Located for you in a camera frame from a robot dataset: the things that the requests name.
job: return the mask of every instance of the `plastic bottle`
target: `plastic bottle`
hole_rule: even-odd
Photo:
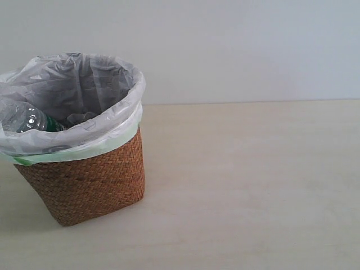
[[[65,127],[27,102],[14,101],[0,114],[2,128],[7,132],[22,133],[31,129],[58,132]]]

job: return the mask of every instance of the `wastebasket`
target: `wastebasket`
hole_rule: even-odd
[[[63,226],[141,200],[145,174],[139,123],[142,73],[118,57],[36,57],[0,75],[0,98],[26,101],[73,127],[6,134],[0,157],[15,164]]]

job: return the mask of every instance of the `green label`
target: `green label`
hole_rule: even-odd
[[[65,128],[62,124],[58,123],[55,119],[52,119],[49,116],[46,116],[47,118],[47,128],[46,131],[48,132],[58,132],[58,131],[64,131]]]

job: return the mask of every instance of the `light wood surface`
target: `light wood surface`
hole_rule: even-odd
[[[0,163],[0,269],[360,269],[360,101],[146,106],[145,198],[62,228]]]

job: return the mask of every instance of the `white plastic bag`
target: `white plastic bag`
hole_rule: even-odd
[[[143,74],[118,57],[82,53],[36,57],[21,69],[0,75],[0,99],[26,101],[57,121],[76,125],[61,132],[10,135],[0,125],[0,157],[32,165],[112,151],[136,134],[145,86]]]

